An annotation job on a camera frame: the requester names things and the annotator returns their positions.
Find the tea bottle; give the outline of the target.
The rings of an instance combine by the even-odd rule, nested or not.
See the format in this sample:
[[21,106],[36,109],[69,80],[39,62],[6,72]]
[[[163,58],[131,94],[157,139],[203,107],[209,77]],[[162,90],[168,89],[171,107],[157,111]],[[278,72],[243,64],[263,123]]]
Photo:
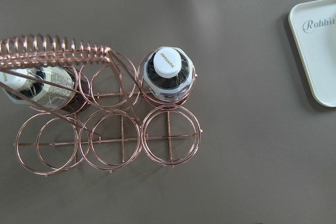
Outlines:
[[143,77],[160,101],[177,102],[187,97],[194,84],[194,65],[180,48],[163,46],[144,61]]
[[88,82],[82,79],[80,80],[81,84],[77,85],[76,75],[71,68],[41,67],[37,69],[14,69],[13,71],[33,77],[36,80],[52,83],[50,85],[1,72],[1,83],[41,106],[54,110],[61,109],[67,113],[82,112],[89,107],[88,102],[79,91],[79,87],[82,87],[82,91],[88,93]]

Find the cream serving tray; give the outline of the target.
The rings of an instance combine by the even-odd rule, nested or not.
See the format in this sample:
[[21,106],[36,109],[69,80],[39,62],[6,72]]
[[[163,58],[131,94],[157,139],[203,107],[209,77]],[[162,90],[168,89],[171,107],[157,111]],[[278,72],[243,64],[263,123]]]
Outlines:
[[335,0],[294,6],[288,22],[314,99],[335,107]]

